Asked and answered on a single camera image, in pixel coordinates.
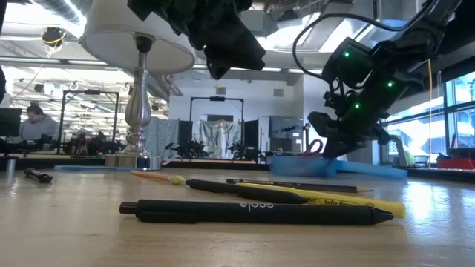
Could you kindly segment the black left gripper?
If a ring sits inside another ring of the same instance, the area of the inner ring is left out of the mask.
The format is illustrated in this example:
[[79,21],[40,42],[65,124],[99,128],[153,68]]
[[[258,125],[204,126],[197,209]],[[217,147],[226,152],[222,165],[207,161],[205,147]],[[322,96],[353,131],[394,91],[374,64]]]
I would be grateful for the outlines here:
[[262,70],[266,51],[240,20],[251,7],[247,0],[128,0],[142,21],[152,13],[168,22],[177,35],[206,55],[211,77],[221,79],[231,68]]

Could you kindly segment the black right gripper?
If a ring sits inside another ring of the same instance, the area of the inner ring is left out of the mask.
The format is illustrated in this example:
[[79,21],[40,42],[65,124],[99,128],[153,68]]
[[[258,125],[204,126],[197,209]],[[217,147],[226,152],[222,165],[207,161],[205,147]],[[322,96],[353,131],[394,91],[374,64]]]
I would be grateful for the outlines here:
[[365,148],[367,140],[376,140],[380,145],[390,141],[389,133],[379,124],[382,117],[388,117],[390,102],[357,99],[349,103],[343,99],[328,99],[325,105],[335,109],[338,119],[330,123],[323,157],[336,159]]

